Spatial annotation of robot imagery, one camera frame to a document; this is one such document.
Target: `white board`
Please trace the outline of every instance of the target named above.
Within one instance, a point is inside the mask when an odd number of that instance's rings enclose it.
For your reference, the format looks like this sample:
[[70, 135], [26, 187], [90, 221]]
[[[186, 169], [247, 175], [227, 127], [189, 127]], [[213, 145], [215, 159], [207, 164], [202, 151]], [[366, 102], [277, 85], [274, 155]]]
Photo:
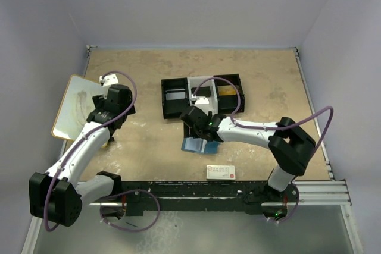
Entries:
[[52, 135], [65, 140], [77, 139], [87, 117], [95, 109], [92, 97], [102, 94], [103, 89], [99, 83], [73, 74], [61, 101]]

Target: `wall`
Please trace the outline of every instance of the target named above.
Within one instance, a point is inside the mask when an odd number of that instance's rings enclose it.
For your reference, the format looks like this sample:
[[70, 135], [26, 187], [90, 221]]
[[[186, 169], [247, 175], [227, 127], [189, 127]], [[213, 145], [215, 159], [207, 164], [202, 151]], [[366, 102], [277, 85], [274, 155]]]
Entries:
[[380, 4], [328, 0], [301, 48], [315, 108], [336, 110], [327, 152], [335, 178], [348, 180], [366, 253], [380, 252]]
[[20, 253], [28, 231], [28, 180], [56, 160], [51, 128], [85, 44], [63, 0], [0, 0], [1, 253]]
[[128, 47], [300, 45], [327, 0], [66, 0], [85, 42]]

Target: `purple cable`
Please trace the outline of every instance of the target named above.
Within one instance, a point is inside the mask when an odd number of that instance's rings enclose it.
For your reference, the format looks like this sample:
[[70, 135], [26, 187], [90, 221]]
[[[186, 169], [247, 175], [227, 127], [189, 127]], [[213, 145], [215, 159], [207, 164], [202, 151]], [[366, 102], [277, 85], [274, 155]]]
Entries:
[[137, 233], [137, 232], [143, 232], [143, 231], [146, 231], [147, 229], [150, 229], [152, 226], [155, 225], [155, 223], [157, 222], [157, 219], [159, 219], [159, 215], [160, 215], [160, 204], [159, 204], [159, 201], [157, 200], [157, 198], [150, 192], [146, 191], [146, 190], [141, 190], [141, 189], [136, 189], [136, 190], [128, 190], [126, 192], [123, 192], [123, 193], [118, 193], [117, 195], [112, 195], [112, 196], [107, 196], [106, 199], [114, 199], [116, 197], [119, 197], [119, 196], [124, 196], [124, 195], [128, 195], [129, 193], [134, 193], [134, 192], [142, 192], [142, 193], [146, 193], [148, 195], [150, 195], [155, 203], [156, 203], [156, 206], [157, 206], [157, 214], [156, 214], [156, 217], [154, 219], [154, 221], [148, 225], [147, 227], [144, 227], [144, 228], [141, 228], [141, 229], [129, 229], [129, 228], [124, 228], [124, 227], [121, 227], [121, 226], [118, 226], [118, 225], [115, 225], [113, 223], [110, 223], [104, 216], [103, 216], [103, 213], [102, 213], [102, 208], [99, 209], [99, 213], [101, 214], [101, 218], [102, 218], [102, 221], [106, 224], [108, 224], [109, 226], [112, 226], [116, 229], [119, 229], [119, 230], [123, 230], [123, 231], [126, 231], [126, 232], [132, 232], [132, 233]]
[[[232, 114], [230, 115], [230, 119], [232, 121], [232, 123], [238, 127], [241, 127], [241, 128], [246, 128], [246, 129], [256, 129], [256, 130], [274, 130], [274, 131], [284, 131], [284, 130], [288, 130], [288, 129], [292, 129], [292, 128], [295, 128], [297, 126], [300, 126], [306, 122], [308, 122], [309, 120], [312, 120], [314, 119], [315, 117], [318, 117], [319, 115], [321, 115], [322, 113], [326, 112], [326, 111], [330, 111], [329, 112], [329, 117], [328, 117], [328, 120], [327, 120], [327, 123], [324, 127], [324, 130], [315, 146], [315, 149], [312, 151], [312, 154], [311, 154], [311, 158], [315, 155], [316, 151], [319, 149], [327, 131], [328, 131], [328, 127], [332, 121], [332, 117], [333, 117], [333, 107], [332, 106], [326, 106], [324, 107], [323, 109], [319, 110], [318, 112], [314, 113], [313, 115], [307, 117], [306, 119], [303, 119], [297, 123], [294, 123], [294, 124], [291, 124], [291, 125], [288, 125], [288, 126], [284, 126], [284, 127], [263, 127], [263, 126], [246, 126], [246, 125], [242, 125], [238, 122], [235, 121], [234, 119], [234, 115], [238, 112], [240, 106], [241, 106], [241, 97], [239, 96], [239, 92], [236, 88], [236, 86], [231, 83], [230, 81], [228, 81], [227, 79], [223, 79], [222, 77], [210, 77], [206, 80], [204, 80], [202, 83], [199, 84], [199, 86], [196, 88], [195, 92], [193, 93], [193, 95], [196, 95], [197, 94], [197, 91], [200, 89], [200, 87], [206, 83], [207, 81], [209, 80], [222, 80], [222, 81], [225, 81], [226, 83], [228, 83], [229, 85], [231, 85], [233, 88], [234, 88], [234, 91], [236, 92], [237, 94], [237, 99], [238, 99], [238, 104], [237, 104], [237, 107], [236, 109], [232, 112]], [[295, 212], [296, 212], [296, 209], [298, 208], [298, 205], [299, 205], [299, 198], [298, 200], [296, 201], [296, 204], [293, 208], [293, 210], [290, 212], [289, 215], [287, 215], [285, 218], [283, 218], [282, 220], [280, 220], [279, 222], [285, 222], [286, 220], [288, 220]]]
[[130, 111], [130, 109], [132, 108], [132, 106], [134, 105], [135, 101], [136, 101], [136, 97], [138, 95], [138, 91], [136, 90], [136, 84], [135, 82], [133, 81], [133, 79], [126, 73], [122, 72], [122, 71], [109, 71], [107, 73], [105, 73], [102, 78], [104, 78], [105, 76], [109, 75], [109, 74], [112, 74], [112, 73], [117, 73], [117, 74], [121, 74], [122, 76], [125, 76], [127, 77], [132, 86], [133, 86], [133, 90], [134, 90], [134, 95], [133, 95], [133, 99], [132, 99], [132, 102], [131, 104], [126, 108], [125, 111], [123, 111], [121, 114], [119, 114], [118, 116], [116, 116], [115, 118], [107, 121], [106, 123], [103, 123], [102, 125], [90, 130], [89, 132], [87, 132], [85, 134], [84, 137], [82, 137], [71, 149], [70, 151], [68, 152], [67, 156], [65, 157], [65, 159], [62, 161], [61, 165], [60, 165], [60, 168], [57, 169], [57, 172], [55, 173], [55, 175], [53, 176], [53, 179], [49, 185], [49, 189], [48, 189], [48, 193], [46, 194], [46, 199], [45, 199], [45, 204], [44, 204], [44, 207], [43, 207], [43, 224], [45, 226], [45, 230], [47, 232], [52, 232], [54, 231], [57, 227], [58, 227], [58, 223], [55, 224], [52, 228], [49, 227], [49, 221], [48, 221], [48, 208], [49, 208], [49, 201], [50, 201], [50, 197], [51, 197], [51, 194], [52, 194], [52, 190], [53, 190], [53, 187], [54, 187], [54, 183], [55, 181], [57, 180], [58, 176], [61, 174], [61, 171], [64, 169], [67, 161], [71, 158], [71, 156], [74, 154], [74, 152], [77, 150], [77, 148], [85, 141], [88, 139], [88, 137], [93, 134], [94, 132], [98, 131], [99, 129], [101, 128], [104, 128], [106, 127], [107, 125], [113, 123], [114, 121], [117, 121], [119, 118], [121, 118], [122, 116], [124, 116], [127, 112]]

